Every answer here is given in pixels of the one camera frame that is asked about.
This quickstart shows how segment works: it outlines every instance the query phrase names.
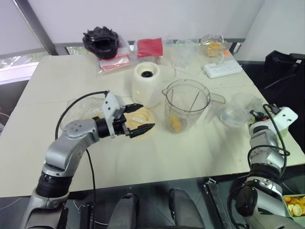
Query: table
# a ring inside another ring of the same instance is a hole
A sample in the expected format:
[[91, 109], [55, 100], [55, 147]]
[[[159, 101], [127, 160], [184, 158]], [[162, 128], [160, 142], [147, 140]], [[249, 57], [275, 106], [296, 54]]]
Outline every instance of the table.
[[[132, 69], [96, 76], [91, 61], [83, 55], [52, 56], [38, 65], [0, 137], [0, 197], [30, 195], [36, 187], [45, 151], [54, 140], [55, 125], [68, 100], [110, 89], [126, 103], [133, 102]], [[213, 80], [184, 73], [177, 77], [192, 77], [209, 85], [211, 92], [227, 101], [237, 92], [262, 97], [245, 72]], [[104, 138], [89, 147], [97, 188], [249, 171], [250, 136], [246, 126], [228, 128], [218, 118], [207, 124], [202, 115], [188, 132], [174, 134], [162, 125], [163, 104], [152, 112], [156, 126], [149, 135]], [[284, 141], [292, 152], [288, 166], [304, 163], [305, 155], [289, 133]], [[87, 189], [92, 189], [92, 179], [84, 155], [70, 191]]]

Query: white power strip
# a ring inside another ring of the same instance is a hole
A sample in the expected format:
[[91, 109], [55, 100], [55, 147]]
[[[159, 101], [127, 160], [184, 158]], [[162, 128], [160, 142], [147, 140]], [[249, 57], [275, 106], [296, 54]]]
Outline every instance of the white power strip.
[[243, 70], [236, 60], [224, 61], [219, 65], [215, 63], [206, 64], [203, 69], [211, 79], [240, 73]]

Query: measuring jug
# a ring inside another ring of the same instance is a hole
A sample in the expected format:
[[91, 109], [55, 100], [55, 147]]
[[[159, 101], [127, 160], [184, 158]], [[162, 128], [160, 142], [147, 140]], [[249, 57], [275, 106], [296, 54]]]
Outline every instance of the measuring jug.
[[165, 95], [164, 124], [175, 133], [193, 126], [212, 101], [225, 104], [223, 96], [210, 93], [209, 89], [195, 80], [176, 80], [162, 93]]

